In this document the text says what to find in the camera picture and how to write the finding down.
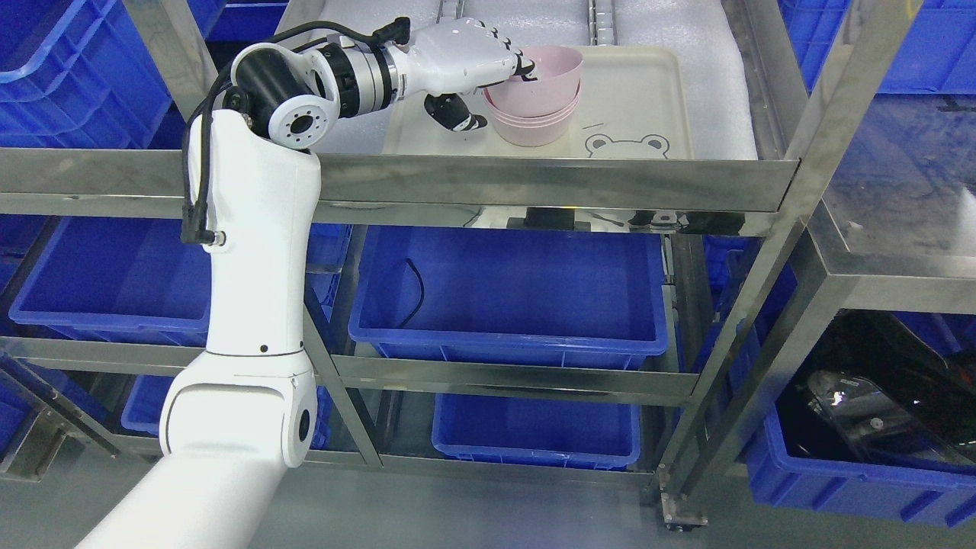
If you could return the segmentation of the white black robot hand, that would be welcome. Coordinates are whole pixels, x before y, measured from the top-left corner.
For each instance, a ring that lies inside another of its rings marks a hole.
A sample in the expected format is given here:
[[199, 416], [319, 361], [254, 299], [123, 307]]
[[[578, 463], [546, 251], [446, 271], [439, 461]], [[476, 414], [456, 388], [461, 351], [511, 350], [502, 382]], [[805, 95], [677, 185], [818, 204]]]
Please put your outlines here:
[[404, 45], [389, 45], [395, 69], [391, 98], [424, 97], [427, 115], [451, 132], [484, 128], [486, 118], [472, 114], [463, 96], [516, 77], [534, 82], [540, 73], [527, 53], [474, 18], [437, 22], [413, 31]]

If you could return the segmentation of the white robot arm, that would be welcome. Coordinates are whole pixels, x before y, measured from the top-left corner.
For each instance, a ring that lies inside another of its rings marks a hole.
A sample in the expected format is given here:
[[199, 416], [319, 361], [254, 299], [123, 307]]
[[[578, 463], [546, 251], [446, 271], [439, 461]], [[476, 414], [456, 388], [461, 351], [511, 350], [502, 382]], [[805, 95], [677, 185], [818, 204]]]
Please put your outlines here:
[[175, 375], [162, 407], [161, 459], [79, 543], [81, 548], [245, 548], [317, 417], [303, 340], [308, 233], [321, 163], [308, 149], [352, 107], [357, 67], [339, 45], [282, 41], [334, 31], [364, 49], [380, 107], [393, 100], [387, 47], [406, 17], [363, 35], [332, 21], [255, 43], [220, 70], [182, 137], [181, 240], [210, 256], [204, 351]]

